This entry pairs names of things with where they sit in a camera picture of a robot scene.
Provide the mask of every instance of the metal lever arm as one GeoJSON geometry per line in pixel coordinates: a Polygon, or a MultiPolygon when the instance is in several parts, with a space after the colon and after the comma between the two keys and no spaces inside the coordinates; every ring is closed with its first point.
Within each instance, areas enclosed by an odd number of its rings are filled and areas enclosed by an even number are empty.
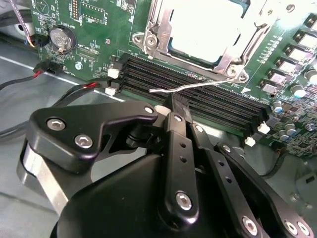
{"type": "Polygon", "coordinates": [[[256,221],[225,157],[213,150],[207,133],[201,127],[192,124],[190,129],[197,163],[215,178],[227,208],[230,221],[226,219],[223,222],[227,224],[226,230],[231,231],[229,236],[269,238],[256,221]]]}
{"type": "Polygon", "coordinates": [[[186,137],[186,121],[180,115],[167,115],[165,131],[159,213],[170,227],[183,230],[194,224],[199,214],[193,145],[186,137]]]}
{"type": "Polygon", "coordinates": [[[145,102],[45,108],[35,111],[29,120],[26,138],[31,148],[72,173],[83,173],[99,153],[129,125],[153,124],[158,114],[145,102]]]}
{"type": "Polygon", "coordinates": [[[218,143],[256,219],[270,237],[314,237],[307,223],[229,145],[218,143]]]}

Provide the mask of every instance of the white connector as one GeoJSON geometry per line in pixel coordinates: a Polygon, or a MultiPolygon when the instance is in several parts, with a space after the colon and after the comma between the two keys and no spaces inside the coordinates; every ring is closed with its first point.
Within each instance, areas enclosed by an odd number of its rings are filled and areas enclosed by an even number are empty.
{"type": "Polygon", "coordinates": [[[115,68],[108,69],[108,77],[110,78],[118,78],[120,70],[115,68]]]}
{"type": "Polygon", "coordinates": [[[266,135],[270,131],[270,128],[265,122],[263,122],[258,126],[258,131],[266,135]]]}
{"type": "Polygon", "coordinates": [[[105,89],[105,93],[110,96],[114,96],[116,92],[117,92],[116,88],[108,87],[105,89]]]}
{"type": "Polygon", "coordinates": [[[244,143],[246,143],[246,145],[252,147],[256,144],[256,141],[252,137],[249,136],[247,139],[244,140],[244,143]]]}

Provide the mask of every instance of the black metal bracket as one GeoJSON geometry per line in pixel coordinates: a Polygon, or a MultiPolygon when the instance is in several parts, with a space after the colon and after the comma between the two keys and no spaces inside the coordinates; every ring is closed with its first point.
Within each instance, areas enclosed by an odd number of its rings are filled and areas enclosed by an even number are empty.
{"type": "Polygon", "coordinates": [[[203,169],[210,190],[219,191],[215,196],[221,196],[227,214],[220,217],[225,236],[314,237],[305,221],[230,145],[210,143],[203,128],[192,122],[186,101],[173,95],[165,105],[168,114],[144,102],[38,110],[30,118],[21,155],[23,168],[39,181],[61,214],[73,196],[106,184],[107,180],[91,182],[94,162],[143,147],[147,155],[140,159],[142,163],[152,158],[153,164],[158,160],[161,164],[156,206],[164,227],[176,232],[168,237],[206,227],[199,220],[201,213],[208,216],[201,209],[205,192],[198,189],[201,181],[195,168],[203,169]]]}

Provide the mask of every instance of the wire bundle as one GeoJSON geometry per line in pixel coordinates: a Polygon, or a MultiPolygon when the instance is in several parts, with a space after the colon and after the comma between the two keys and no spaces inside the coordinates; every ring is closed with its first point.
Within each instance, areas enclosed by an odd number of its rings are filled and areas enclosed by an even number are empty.
{"type": "MultiPolygon", "coordinates": [[[[29,80],[32,80],[33,78],[36,78],[40,73],[37,72],[34,76],[27,77],[29,80]]],[[[13,80],[10,82],[18,83],[21,79],[13,80]]],[[[8,85],[11,85],[13,83],[7,82],[6,85],[1,84],[0,90],[8,85]]],[[[52,107],[64,107],[69,105],[70,103],[74,102],[76,99],[84,96],[87,93],[92,92],[95,88],[99,87],[100,84],[93,82],[89,84],[79,84],[71,89],[69,89],[63,96],[60,97],[53,105],[52,107]]],[[[15,125],[9,129],[0,131],[0,143],[8,142],[10,140],[13,140],[15,138],[18,138],[26,133],[28,121],[22,122],[18,125],[15,125]]]]}

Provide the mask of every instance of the black cable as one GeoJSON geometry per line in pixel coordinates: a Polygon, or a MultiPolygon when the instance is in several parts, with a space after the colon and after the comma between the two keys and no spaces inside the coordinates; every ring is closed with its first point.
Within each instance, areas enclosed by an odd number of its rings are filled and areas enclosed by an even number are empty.
{"type": "MultiPolygon", "coordinates": [[[[32,22],[32,14],[30,10],[20,10],[20,13],[25,23],[32,22]]],[[[0,15],[0,27],[11,26],[19,23],[20,22],[14,11],[7,11],[0,15]]]]}
{"type": "Polygon", "coordinates": [[[26,77],[26,78],[21,78],[21,79],[15,79],[15,80],[11,80],[11,81],[8,81],[8,82],[5,82],[3,84],[0,84],[0,91],[9,86],[9,85],[12,85],[12,84],[17,84],[17,83],[23,83],[23,82],[27,82],[27,81],[31,81],[32,79],[34,79],[35,77],[34,76],[29,76],[29,77],[26,77]]]}
{"type": "Polygon", "coordinates": [[[277,157],[272,168],[266,172],[264,175],[260,175],[263,179],[270,179],[273,177],[282,167],[285,157],[288,155],[287,150],[282,150],[281,154],[277,157]]]}
{"type": "MultiPolygon", "coordinates": [[[[91,87],[86,87],[87,85],[76,85],[69,89],[63,96],[60,97],[52,107],[64,107],[74,102],[76,99],[94,91],[99,84],[95,84],[91,87]]],[[[28,121],[22,122],[6,130],[0,131],[0,143],[8,142],[15,138],[18,138],[26,133],[28,121]]]]}

